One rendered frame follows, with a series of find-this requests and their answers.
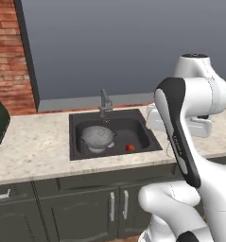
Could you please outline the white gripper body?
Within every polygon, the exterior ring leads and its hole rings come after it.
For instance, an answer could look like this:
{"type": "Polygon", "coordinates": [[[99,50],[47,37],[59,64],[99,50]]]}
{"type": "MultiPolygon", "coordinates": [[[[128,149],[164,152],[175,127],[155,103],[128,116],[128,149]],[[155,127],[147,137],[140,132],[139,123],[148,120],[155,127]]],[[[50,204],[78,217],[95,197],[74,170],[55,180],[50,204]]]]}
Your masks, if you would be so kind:
{"type": "MultiPolygon", "coordinates": [[[[202,119],[197,117],[191,117],[186,119],[187,126],[192,136],[196,137],[209,137],[212,131],[211,118],[202,119]]],[[[149,130],[165,131],[165,125],[158,113],[158,110],[154,103],[147,107],[147,122],[146,127],[149,130]]]]}

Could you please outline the dark grey sink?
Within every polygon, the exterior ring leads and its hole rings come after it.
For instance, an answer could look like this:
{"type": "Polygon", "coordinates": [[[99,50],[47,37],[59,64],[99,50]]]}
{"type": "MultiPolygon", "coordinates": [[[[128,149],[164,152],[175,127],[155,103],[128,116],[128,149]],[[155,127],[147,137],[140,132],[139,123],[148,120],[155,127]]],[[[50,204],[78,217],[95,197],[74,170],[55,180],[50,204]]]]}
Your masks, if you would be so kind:
{"type": "Polygon", "coordinates": [[[138,109],[109,112],[104,118],[100,117],[99,112],[70,114],[69,147],[71,161],[162,150],[138,109]],[[114,147],[99,154],[91,152],[81,139],[83,130],[91,126],[103,126],[115,131],[114,147]],[[135,145],[135,150],[126,151],[127,144],[135,145]]]}

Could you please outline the white colander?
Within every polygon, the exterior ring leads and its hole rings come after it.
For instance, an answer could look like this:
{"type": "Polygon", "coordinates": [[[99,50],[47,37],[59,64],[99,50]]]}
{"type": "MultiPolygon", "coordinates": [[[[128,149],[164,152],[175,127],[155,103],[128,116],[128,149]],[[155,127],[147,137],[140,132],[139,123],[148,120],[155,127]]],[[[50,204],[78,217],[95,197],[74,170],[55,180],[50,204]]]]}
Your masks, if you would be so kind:
{"type": "Polygon", "coordinates": [[[114,138],[117,136],[112,131],[103,126],[91,126],[83,130],[81,139],[93,153],[102,153],[107,148],[114,147],[114,138]]]}

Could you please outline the grey metal tap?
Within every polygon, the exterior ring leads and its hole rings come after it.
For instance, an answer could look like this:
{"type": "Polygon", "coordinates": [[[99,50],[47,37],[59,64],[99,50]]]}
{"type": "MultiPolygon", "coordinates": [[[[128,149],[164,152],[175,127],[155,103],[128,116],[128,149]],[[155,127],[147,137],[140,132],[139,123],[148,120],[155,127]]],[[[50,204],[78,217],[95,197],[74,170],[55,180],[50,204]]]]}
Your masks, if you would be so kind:
{"type": "Polygon", "coordinates": [[[111,112],[113,110],[113,102],[110,100],[105,89],[101,90],[101,105],[100,116],[104,117],[106,112],[111,112]]]}

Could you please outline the wide dark green drawer front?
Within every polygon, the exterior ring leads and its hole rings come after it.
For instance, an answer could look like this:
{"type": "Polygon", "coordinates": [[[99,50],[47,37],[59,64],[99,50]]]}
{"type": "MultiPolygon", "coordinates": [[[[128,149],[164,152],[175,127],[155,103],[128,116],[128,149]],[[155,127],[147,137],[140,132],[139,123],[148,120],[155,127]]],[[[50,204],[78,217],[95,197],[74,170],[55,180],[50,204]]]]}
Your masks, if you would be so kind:
{"type": "Polygon", "coordinates": [[[181,176],[176,164],[157,164],[152,166],[121,169],[93,174],[35,181],[41,193],[50,193],[65,189],[99,187],[121,182],[140,182],[145,180],[175,179],[181,176]]]}

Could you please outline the dark framed window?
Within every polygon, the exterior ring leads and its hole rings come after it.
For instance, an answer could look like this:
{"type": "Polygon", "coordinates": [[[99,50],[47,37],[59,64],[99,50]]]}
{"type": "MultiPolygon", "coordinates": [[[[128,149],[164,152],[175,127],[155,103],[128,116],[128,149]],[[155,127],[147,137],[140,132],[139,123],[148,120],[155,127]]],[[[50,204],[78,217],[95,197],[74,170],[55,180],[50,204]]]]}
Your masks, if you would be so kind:
{"type": "Polygon", "coordinates": [[[40,112],[148,103],[182,54],[226,79],[226,0],[14,0],[40,112]]]}

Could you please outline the dark green cupboard door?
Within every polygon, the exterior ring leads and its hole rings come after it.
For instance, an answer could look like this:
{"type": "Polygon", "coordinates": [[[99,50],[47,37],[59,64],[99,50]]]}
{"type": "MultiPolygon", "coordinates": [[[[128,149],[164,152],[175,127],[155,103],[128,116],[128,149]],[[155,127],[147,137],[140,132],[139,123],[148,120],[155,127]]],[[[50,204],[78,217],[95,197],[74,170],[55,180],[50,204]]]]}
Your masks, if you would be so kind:
{"type": "Polygon", "coordinates": [[[118,190],[95,189],[40,199],[49,242],[105,242],[115,239],[118,190]],[[110,194],[115,195],[114,222],[110,194]]]}
{"type": "Polygon", "coordinates": [[[119,187],[119,204],[118,204],[118,225],[117,225],[117,237],[126,238],[140,234],[148,227],[151,214],[145,212],[138,201],[138,193],[143,183],[132,183],[129,185],[123,185],[119,187]],[[124,190],[129,192],[129,210],[128,217],[125,220],[123,218],[124,209],[124,190]]]}
{"type": "Polygon", "coordinates": [[[35,199],[0,202],[0,242],[47,242],[35,199]]]}

